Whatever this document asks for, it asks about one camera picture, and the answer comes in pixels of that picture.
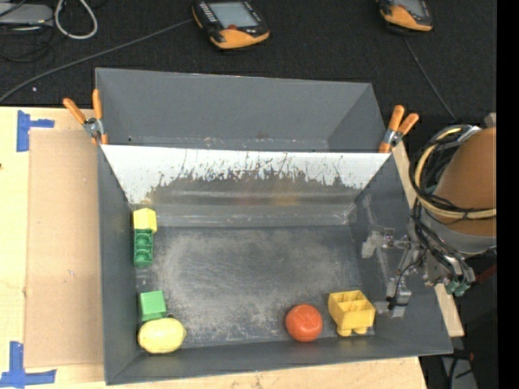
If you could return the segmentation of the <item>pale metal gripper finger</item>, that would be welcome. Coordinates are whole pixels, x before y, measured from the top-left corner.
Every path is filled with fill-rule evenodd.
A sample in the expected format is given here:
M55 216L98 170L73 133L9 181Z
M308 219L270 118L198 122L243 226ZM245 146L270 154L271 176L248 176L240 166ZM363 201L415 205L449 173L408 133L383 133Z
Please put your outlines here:
M390 278L384 298L374 303L376 313L388 318L403 318L412 294L404 276Z
M374 227L367 235L367 239L362 243L361 256L369 259L377 249L389 249L394 247L395 229Z

